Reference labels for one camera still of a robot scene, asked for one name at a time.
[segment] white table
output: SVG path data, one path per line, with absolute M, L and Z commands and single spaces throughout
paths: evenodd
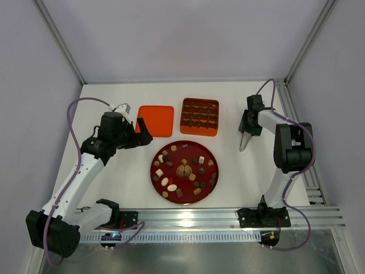
M 120 208 L 219 208 L 255 207 L 269 188 L 275 172 L 273 160 L 274 135 L 263 130 L 254 137 L 246 150 L 238 148 L 241 134 L 238 132 L 246 97 L 256 93 L 262 82 L 210 82 L 210 83 L 145 83 L 145 84 L 96 84 L 85 85 L 80 97 L 96 97 L 110 104 L 127 102 L 131 106 L 131 119 L 136 121 L 140 106 L 166 105 L 175 109 L 173 135 L 170 138 L 154 138 L 150 145 L 130 150 L 118 150 L 106 167 L 92 182 L 79 206 L 92 206 L 105 198 L 119 203 Z M 263 100 L 270 104 L 272 85 L 262 90 Z M 215 137 L 184 135 L 179 121 L 183 99 L 216 99 L 220 103 L 219 129 Z M 282 112 L 279 97 L 274 107 Z M 93 101 L 79 102 L 73 121 L 76 136 L 81 144 L 100 124 L 104 104 Z M 191 140 L 207 147 L 215 156 L 220 169 L 214 191 L 202 201 L 191 205 L 173 204 L 162 198 L 153 188 L 149 168 L 156 152 L 165 144 L 176 140 Z M 65 180 L 76 161 L 76 149 L 68 138 L 56 180 L 54 192 Z M 307 206 L 309 201 L 302 178 L 299 178 L 288 198 L 293 206 Z

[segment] round red tray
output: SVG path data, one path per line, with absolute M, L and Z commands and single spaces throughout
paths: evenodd
M 176 146 L 177 150 L 175 152 L 171 150 L 172 146 Z M 159 165 L 155 166 L 154 162 L 159 161 L 159 155 L 163 155 L 163 151 L 168 153 L 167 157 L 169 159 L 163 163 L 159 162 Z M 196 158 L 199 160 L 199 157 L 201 156 L 204 157 L 204 163 L 199 163 L 198 165 L 194 164 L 193 159 Z M 183 164 L 181 161 L 183 159 L 187 161 L 186 164 Z M 208 166 L 208 162 L 210 160 L 213 161 L 212 166 Z M 166 162 L 173 163 L 173 166 L 167 166 Z M 203 175 L 198 173 L 199 168 L 204 169 L 205 173 Z M 163 175 L 158 177 L 156 174 L 157 170 L 162 170 Z M 189 179 L 189 175 L 191 173 L 196 176 L 194 181 Z M 153 158 L 150 175 L 155 190 L 161 196 L 163 196 L 163 192 L 167 192 L 168 196 L 164 199 L 177 204 L 191 204 L 199 202 L 213 191 L 217 184 L 219 174 L 217 161 L 206 147 L 191 141 L 177 141 L 167 144 L 158 151 L 156 156 Z M 170 179 L 166 186 L 162 186 L 161 184 L 161 181 L 164 178 Z M 198 182 L 199 187 L 195 187 L 194 182 Z M 177 186 L 177 191 L 167 190 L 168 186 L 171 184 L 175 184 Z M 201 191 L 195 195 L 194 191 L 198 192 L 198 188 Z M 181 197 L 178 197 L 179 189 L 181 190 Z

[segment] white vent grille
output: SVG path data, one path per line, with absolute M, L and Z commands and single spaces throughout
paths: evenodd
M 122 243 L 133 236 L 133 232 L 122 232 L 121 240 L 103 240 L 102 236 L 105 232 L 91 232 L 81 238 L 80 243 L 95 244 L 95 243 Z M 131 243 L 146 244 L 146 243 L 235 243 L 235 242 L 250 242 L 261 241 L 259 231 L 189 231 L 189 232 L 140 232 Z

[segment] gray floor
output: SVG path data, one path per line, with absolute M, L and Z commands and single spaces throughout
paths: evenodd
M 300 244 L 307 231 L 283 231 L 278 246 Z M 90 254 L 80 248 L 69 258 Z M 313 231 L 305 247 L 291 252 L 270 251 L 257 243 L 145 244 L 117 251 L 99 251 L 79 263 L 51 268 L 43 261 L 42 274 L 231 274 L 231 273 L 344 273 L 330 231 Z

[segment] white wall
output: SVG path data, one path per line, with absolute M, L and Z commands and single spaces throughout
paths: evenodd
M 314 126 L 328 197 L 365 259 L 365 2 L 339 1 L 291 84 Z
M 66 108 L 80 94 L 32 1 L 0 9 L 0 266 L 19 273 L 30 240 L 25 217 L 51 195 L 67 140 Z
M 326 0 L 44 0 L 88 82 L 283 78 Z

